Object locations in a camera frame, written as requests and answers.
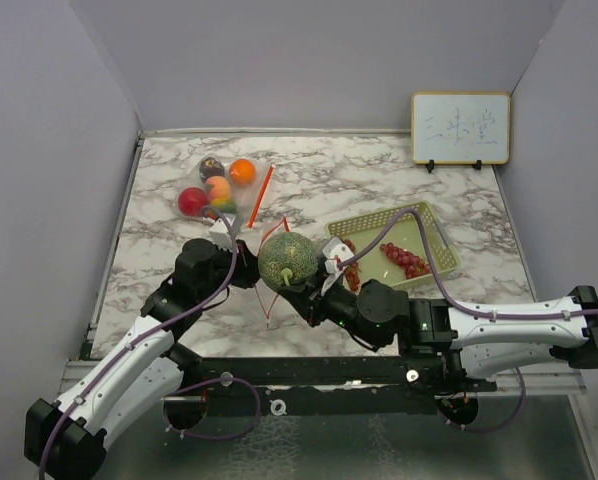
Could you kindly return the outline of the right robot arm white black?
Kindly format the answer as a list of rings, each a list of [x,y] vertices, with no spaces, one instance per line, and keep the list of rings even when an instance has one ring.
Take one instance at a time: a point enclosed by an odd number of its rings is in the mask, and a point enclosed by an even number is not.
[[[411,298],[377,280],[353,293],[317,274],[279,294],[310,326],[329,320],[370,351],[396,344],[404,357],[456,355],[438,367],[451,391],[537,363],[598,369],[598,298],[588,286],[547,302],[496,305]]]

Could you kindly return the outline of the red apple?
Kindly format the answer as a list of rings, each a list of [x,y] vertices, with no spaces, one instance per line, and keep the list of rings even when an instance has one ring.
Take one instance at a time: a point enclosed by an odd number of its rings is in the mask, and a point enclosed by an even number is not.
[[[179,212],[187,217],[199,217],[202,210],[209,204],[205,191],[197,187],[183,189],[177,197]]]

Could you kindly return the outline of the green netted melon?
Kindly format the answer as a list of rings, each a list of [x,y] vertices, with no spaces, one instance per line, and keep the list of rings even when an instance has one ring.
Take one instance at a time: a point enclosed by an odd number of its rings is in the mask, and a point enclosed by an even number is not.
[[[258,254],[261,280],[273,291],[303,285],[318,270],[315,245],[296,232],[270,236]]]

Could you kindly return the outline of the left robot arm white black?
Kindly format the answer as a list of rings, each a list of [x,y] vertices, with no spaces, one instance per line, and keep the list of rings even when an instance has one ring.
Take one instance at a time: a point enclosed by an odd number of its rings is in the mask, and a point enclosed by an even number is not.
[[[113,443],[149,408],[173,391],[193,392],[200,371],[187,360],[194,355],[175,345],[228,286],[255,286],[256,263],[242,240],[228,248],[188,241],[109,354],[55,401],[29,408],[24,455],[39,476],[93,478]]]

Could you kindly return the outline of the yellow green mango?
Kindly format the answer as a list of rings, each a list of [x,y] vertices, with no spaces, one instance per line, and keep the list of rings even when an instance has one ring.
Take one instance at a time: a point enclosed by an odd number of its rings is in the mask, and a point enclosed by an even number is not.
[[[223,213],[237,213],[237,205],[230,197],[215,198],[210,202],[210,205]]]

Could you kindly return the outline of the dark purple grape bunch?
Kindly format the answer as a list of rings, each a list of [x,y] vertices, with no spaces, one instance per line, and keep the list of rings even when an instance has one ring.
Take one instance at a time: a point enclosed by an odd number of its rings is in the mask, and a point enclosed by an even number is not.
[[[431,273],[431,267],[425,257],[416,255],[393,243],[381,244],[380,251],[389,262],[401,269],[406,279],[418,278]]]

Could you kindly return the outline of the dark purple plum fruit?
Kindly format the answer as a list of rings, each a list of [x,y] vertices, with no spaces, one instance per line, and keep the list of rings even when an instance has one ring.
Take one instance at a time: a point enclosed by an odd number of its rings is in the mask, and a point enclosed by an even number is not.
[[[225,176],[225,168],[223,164],[217,158],[212,156],[207,156],[200,161],[198,172],[202,182],[207,181],[211,177]]]

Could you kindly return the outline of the peach orange pink fruit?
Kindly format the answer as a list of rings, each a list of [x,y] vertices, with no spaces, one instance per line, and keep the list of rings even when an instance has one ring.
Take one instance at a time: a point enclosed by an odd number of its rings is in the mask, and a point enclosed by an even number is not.
[[[230,182],[225,177],[215,176],[209,178],[205,181],[205,189],[211,201],[215,198],[232,196]]]

